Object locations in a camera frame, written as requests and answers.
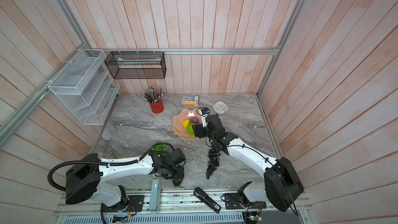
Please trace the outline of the dark fake avocado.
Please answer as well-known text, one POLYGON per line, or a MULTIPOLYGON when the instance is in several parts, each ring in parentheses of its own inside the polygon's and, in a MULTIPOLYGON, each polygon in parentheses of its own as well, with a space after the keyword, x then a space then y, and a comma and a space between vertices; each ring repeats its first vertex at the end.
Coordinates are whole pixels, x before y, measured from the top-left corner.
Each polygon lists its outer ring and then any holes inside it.
POLYGON ((184 170, 182 168, 181 170, 177 170, 177 172, 174 174, 173 185, 175 187, 180 186, 182 181, 183 181, 183 179, 184 179, 184 170))

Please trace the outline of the purple fake fruit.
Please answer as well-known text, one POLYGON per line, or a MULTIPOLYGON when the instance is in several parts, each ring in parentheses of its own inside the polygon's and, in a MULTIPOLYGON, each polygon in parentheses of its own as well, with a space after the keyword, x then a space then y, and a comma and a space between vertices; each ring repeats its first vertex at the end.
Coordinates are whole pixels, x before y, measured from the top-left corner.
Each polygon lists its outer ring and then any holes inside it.
POLYGON ((193 124, 199 124, 199 119, 198 119, 197 117, 195 117, 195 116, 190 117, 190 118, 189 118, 189 121, 190 121, 191 123, 193 123, 193 124))

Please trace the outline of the green bumpy fake fruit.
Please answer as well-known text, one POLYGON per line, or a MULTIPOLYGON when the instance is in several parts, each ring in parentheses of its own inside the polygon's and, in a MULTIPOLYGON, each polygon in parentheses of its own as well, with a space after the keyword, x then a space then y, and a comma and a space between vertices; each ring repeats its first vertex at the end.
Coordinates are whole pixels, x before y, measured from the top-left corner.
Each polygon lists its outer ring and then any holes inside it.
POLYGON ((195 123, 189 123, 189 124, 187 125, 186 130, 187 130, 187 133, 188 133, 189 135, 194 136, 194 126, 195 126, 195 123))

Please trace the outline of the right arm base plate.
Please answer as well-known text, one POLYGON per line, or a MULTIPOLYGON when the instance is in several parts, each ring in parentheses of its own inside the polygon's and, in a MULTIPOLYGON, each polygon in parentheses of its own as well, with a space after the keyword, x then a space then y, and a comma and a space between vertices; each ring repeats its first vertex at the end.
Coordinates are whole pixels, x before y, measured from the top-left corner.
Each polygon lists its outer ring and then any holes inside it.
POLYGON ((226 209, 255 208, 263 210, 267 208, 265 202, 250 202, 243 194, 239 193, 225 193, 220 199, 225 203, 226 209))

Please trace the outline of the dark purple fake grape bunch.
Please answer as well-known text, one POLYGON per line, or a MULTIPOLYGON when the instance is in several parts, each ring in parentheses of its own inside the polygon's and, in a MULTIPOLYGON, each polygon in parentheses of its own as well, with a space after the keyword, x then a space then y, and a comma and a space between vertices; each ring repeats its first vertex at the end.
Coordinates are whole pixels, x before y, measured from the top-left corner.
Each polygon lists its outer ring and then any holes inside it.
POLYGON ((214 173, 214 171, 217 170, 217 168, 220 166, 220 156, 221 153, 218 149, 216 148, 211 148, 208 152, 208 167, 206 170, 206 179, 210 179, 211 175, 214 173))

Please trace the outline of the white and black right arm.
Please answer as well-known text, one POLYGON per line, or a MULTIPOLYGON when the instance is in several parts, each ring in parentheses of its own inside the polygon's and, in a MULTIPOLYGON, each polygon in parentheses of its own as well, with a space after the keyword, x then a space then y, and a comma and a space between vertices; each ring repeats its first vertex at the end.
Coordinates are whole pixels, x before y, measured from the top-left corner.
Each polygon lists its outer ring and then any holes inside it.
POLYGON ((249 202, 269 201, 279 211, 296 210, 295 200, 304 192, 292 163, 285 157, 267 156, 246 144, 236 134, 227 132, 217 114, 202 117, 201 124, 193 126, 197 138, 208 138, 212 149, 234 157, 264 178, 263 184, 248 184, 241 189, 249 202))

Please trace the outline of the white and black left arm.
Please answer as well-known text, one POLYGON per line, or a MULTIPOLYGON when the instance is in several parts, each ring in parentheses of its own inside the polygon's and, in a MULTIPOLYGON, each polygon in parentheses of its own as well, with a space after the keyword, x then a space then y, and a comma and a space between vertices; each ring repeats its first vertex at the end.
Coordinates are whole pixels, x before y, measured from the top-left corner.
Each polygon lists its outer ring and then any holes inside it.
POLYGON ((99 158, 93 153, 84 157, 66 173, 66 198, 68 205, 90 200, 121 212, 127 209, 129 199, 123 186, 108 182, 133 175, 154 175, 172 180, 179 186, 184 178, 186 157, 179 148, 168 151, 148 149, 140 157, 124 159, 99 158))

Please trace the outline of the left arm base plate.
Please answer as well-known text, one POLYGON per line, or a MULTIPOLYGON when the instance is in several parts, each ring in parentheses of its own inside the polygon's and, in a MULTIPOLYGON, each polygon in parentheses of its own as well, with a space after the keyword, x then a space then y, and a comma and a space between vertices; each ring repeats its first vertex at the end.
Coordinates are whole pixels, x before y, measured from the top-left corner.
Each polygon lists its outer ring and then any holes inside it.
POLYGON ((143 210, 144 199, 144 195, 127 195, 127 203, 125 205, 120 203, 113 207, 104 206, 102 210, 103 213, 139 213, 143 210))

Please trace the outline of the yellow fake lemon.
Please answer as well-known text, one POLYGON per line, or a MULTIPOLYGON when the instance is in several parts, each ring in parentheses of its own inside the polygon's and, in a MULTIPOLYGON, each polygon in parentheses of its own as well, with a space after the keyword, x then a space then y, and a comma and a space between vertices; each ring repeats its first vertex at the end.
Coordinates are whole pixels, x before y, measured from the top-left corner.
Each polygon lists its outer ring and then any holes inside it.
POLYGON ((186 120, 184 120, 184 121, 182 122, 182 125, 183 125, 184 128, 187 128, 188 125, 189 125, 190 123, 191 123, 190 120, 189 120, 189 119, 186 119, 186 120))

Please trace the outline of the green fake grape bunch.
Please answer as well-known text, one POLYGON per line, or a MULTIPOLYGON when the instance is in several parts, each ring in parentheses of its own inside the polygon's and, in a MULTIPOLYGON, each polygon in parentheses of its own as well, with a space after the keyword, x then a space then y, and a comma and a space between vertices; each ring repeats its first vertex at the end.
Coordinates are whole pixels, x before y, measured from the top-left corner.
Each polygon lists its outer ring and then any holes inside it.
POLYGON ((152 149, 155 151, 167 151, 165 145, 161 142, 155 142, 155 144, 152 146, 152 149))

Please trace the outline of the beige wavy fruit bowl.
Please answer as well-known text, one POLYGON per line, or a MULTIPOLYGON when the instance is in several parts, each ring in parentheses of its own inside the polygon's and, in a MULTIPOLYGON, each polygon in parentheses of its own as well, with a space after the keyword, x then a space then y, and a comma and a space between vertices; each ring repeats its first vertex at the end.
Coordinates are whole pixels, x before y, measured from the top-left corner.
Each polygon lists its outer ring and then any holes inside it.
POLYGON ((198 140, 199 138, 194 135, 190 135, 187 132, 187 128, 183 126, 183 121, 190 119, 191 117, 196 117, 199 124, 202 124, 201 116, 197 113, 197 108, 192 110, 184 108, 178 115, 173 117, 173 131, 183 140, 198 140))

